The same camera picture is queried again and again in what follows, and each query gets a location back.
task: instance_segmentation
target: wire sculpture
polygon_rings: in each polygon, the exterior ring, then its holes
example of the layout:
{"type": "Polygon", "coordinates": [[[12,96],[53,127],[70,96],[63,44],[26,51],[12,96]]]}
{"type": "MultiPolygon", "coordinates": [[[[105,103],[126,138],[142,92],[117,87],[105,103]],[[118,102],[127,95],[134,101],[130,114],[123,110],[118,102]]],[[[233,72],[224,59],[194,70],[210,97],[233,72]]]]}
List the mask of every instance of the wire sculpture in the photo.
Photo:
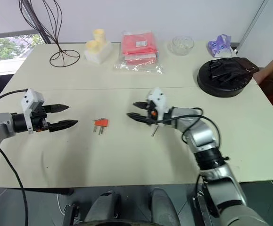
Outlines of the wire sculpture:
{"type": "Polygon", "coordinates": [[[52,7],[49,6],[46,0],[42,0],[43,5],[47,11],[50,25],[51,25],[51,32],[44,26],[44,24],[39,20],[37,17],[34,9],[32,0],[19,0],[19,9],[24,18],[24,20],[35,30],[37,30],[40,34],[45,32],[45,34],[57,45],[58,52],[53,54],[50,57],[50,64],[54,67],[68,67],[75,64],[80,59],[80,54],[73,50],[73,49],[62,49],[59,44],[59,34],[61,25],[63,22],[63,13],[61,10],[60,5],[57,3],[56,0],[51,0],[55,6],[55,13],[53,13],[52,7]],[[23,10],[30,11],[32,15],[25,14],[23,10]]]}

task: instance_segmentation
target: silver robot arm segment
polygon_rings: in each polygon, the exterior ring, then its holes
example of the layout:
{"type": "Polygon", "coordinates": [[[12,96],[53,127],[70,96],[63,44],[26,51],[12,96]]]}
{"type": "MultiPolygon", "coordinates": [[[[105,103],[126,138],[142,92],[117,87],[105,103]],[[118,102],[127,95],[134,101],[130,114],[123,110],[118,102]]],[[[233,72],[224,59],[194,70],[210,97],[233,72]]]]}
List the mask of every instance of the silver robot arm segment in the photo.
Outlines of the silver robot arm segment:
{"type": "MultiPolygon", "coordinates": [[[[173,108],[171,117],[199,114],[192,108],[173,108]]],[[[171,126],[184,132],[198,118],[181,118],[171,126]]],[[[190,150],[200,167],[200,174],[223,226],[267,226],[268,224],[251,208],[246,197],[216,145],[215,136],[206,123],[199,120],[185,133],[190,150]]]]}

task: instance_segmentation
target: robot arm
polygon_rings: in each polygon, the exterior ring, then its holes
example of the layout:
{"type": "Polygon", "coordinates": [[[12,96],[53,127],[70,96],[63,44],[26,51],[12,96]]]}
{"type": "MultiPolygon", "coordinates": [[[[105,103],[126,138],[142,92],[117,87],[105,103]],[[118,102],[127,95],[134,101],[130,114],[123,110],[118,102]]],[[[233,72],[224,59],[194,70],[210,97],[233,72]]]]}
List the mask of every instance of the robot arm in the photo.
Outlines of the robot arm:
{"type": "Polygon", "coordinates": [[[198,120],[200,114],[197,110],[178,107],[169,109],[159,88],[149,93],[147,102],[136,102],[133,105],[146,109],[148,115],[128,113],[132,119],[148,125],[161,123],[170,125],[183,133],[200,168],[200,175],[204,181],[202,194],[206,203],[209,203],[209,211],[213,216],[220,218],[223,226],[268,225],[256,212],[247,207],[246,197],[225,162],[228,158],[222,157],[212,130],[202,120],[198,120]]]}
{"type": "Polygon", "coordinates": [[[44,98],[41,93],[28,89],[21,101],[24,113],[0,113],[0,144],[16,133],[28,131],[41,132],[49,130],[50,132],[62,130],[75,125],[77,120],[64,120],[58,123],[49,123],[46,121],[47,113],[61,112],[67,108],[66,105],[47,105],[42,106],[44,98]]]}

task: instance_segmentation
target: white foam block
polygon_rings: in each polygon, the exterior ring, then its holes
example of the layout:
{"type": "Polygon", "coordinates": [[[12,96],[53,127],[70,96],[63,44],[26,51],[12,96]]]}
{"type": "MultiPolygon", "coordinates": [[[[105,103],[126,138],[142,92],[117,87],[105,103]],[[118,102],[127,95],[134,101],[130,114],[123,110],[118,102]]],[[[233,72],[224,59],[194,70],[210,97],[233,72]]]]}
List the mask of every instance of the white foam block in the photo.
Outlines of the white foam block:
{"type": "Polygon", "coordinates": [[[97,64],[101,64],[112,52],[111,42],[107,42],[106,45],[101,49],[100,52],[93,53],[88,50],[84,51],[85,57],[88,61],[95,62],[97,64]]]}

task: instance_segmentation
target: white wall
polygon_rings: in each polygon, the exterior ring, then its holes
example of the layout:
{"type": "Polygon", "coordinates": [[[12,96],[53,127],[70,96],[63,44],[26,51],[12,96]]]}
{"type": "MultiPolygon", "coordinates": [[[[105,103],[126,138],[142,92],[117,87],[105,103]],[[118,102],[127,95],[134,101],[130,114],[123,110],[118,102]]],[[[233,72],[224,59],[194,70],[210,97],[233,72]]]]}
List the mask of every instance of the white wall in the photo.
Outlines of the white wall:
{"type": "MultiPolygon", "coordinates": [[[[163,40],[180,34],[192,36],[195,40],[210,40],[226,33],[232,36],[232,42],[239,42],[262,0],[58,2],[63,11],[60,42],[85,42],[92,39],[91,31],[96,28],[105,29],[110,41],[121,41],[124,30],[153,30],[163,40]]],[[[48,22],[42,1],[34,0],[33,5],[39,18],[48,22]]],[[[0,0],[0,32],[28,28],[16,8],[17,0],[0,0]]]]}
{"type": "Polygon", "coordinates": [[[31,29],[20,14],[18,0],[0,0],[0,33],[31,29]]]}
{"type": "Polygon", "coordinates": [[[273,59],[273,0],[268,1],[238,56],[248,58],[259,67],[265,67],[273,59]]]}

